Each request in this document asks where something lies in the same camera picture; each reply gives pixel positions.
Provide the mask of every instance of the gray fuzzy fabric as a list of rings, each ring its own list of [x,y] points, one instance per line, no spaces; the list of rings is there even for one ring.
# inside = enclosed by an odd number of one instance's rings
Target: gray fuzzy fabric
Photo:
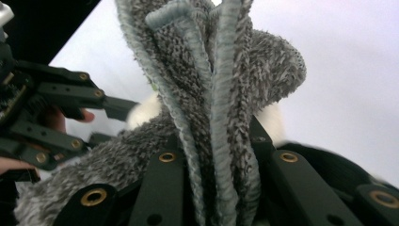
[[[122,189],[176,133],[184,148],[199,225],[250,225],[261,182],[249,121],[304,81],[301,55],[252,28],[252,1],[117,0],[121,29],[164,104],[160,116],[94,148],[21,194],[21,225],[52,225],[77,190]]]

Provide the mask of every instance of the white background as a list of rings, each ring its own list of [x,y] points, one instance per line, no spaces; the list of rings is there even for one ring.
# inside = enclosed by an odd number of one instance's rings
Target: white background
[[[399,186],[399,1],[255,0],[250,16],[305,58],[307,80],[280,101],[287,139],[340,153]],[[141,102],[152,92],[113,0],[93,10],[52,65],[88,72],[109,96]],[[115,135],[124,126],[95,113],[91,124],[68,121],[69,133]]]

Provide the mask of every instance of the screw hole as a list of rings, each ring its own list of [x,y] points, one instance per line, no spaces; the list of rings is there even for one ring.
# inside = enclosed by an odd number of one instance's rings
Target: screw hole
[[[176,158],[176,155],[174,153],[163,153],[161,155],[159,155],[159,161],[161,162],[172,162],[174,161]]]
[[[150,215],[147,218],[147,223],[149,225],[158,225],[161,222],[162,222],[162,217],[160,215],[157,215],[157,214]]]
[[[38,153],[38,154],[36,154],[36,160],[39,163],[44,163],[47,160],[47,156],[44,153]]]
[[[102,93],[100,90],[95,90],[95,91],[94,91],[94,95],[95,95],[96,97],[102,97],[102,96],[103,96],[103,93]]]
[[[84,206],[94,206],[103,202],[106,198],[106,191],[102,188],[95,188],[88,191],[80,200]]]
[[[82,79],[82,80],[86,80],[86,79],[88,79],[88,75],[87,75],[87,74],[85,74],[85,73],[81,73],[81,74],[79,74],[79,77],[80,77],[80,79]]]
[[[392,196],[390,193],[381,190],[374,190],[370,192],[370,196],[375,202],[385,207],[392,209],[399,208],[399,200],[396,197]]]
[[[71,145],[73,146],[73,148],[77,149],[80,147],[80,142],[77,139],[74,139],[71,143]]]
[[[88,196],[88,201],[94,202],[94,201],[99,200],[100,198],[101,198],[101,194],[100,193],[93,193],[93,194],[90,194]]]
[[[327,215],[327,220],[332,225],[342,226],[344,225],[343,220],[335,215]]]
[[[298,160],[298,157],[294,155],[293,153],[282,153],[279,156],[283,161],[289,162],[289,163],[294,163]]]

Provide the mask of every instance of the brass screw insert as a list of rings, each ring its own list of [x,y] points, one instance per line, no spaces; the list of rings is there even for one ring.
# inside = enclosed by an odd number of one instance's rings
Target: brass screw insert
[[[282,153],[279,158],[289,163],[294,163],[298,160],[298,157],[293,153]]]
[[[80,200],[84,206],[94,206],[103,202],[106,198],[106,191],[103,188],[94,188],[86,192]]]
[[[161,162],[172,162],[176,159],[176,154],[174,153],[163,153],[159,155],[159,161]]]
[[[86,73],[80,73],[79,74],[80,79],[82,80],[87,80],[88,79],[88,75]]]
[[[377,203],[384,205],[385,207],[398,209],[399,208],[399,200],[392,196],[391,194],[381,191],[374,190],[370,192],[370,197]]]
[[[73,146],[74,149],[77,149],[80,147],[80,141],[78,139],[74,139],[71,143],[71,145]]]
[[[96,97],[102,97],[104,93],[101,90],[97,89],[94,91],[94,95],[96,95]]]
[[[39,163],[45,162],[46,159],[47,159],[47,156],[46,156],[45,153],[38,153],[38,154],[36,154],[36,160],[37,160]]]

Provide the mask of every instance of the human hand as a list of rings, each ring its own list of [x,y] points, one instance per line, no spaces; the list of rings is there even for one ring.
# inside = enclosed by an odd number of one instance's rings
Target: human hand
[[[91,122],[94,120],[94,114],[82,109],[84,119],[80,122]],[[40,117],[40,124],[49,127],[53,130],[60,132],[66,132],[65,117],[58,107],[48,107]],[[33,147],[38,148],[38,145],[29,144]],[[23,169],[34,169],[35,167],[25,163],[21,160],[0,157],[0,175],[7,172],[8,170],[23,170]]]

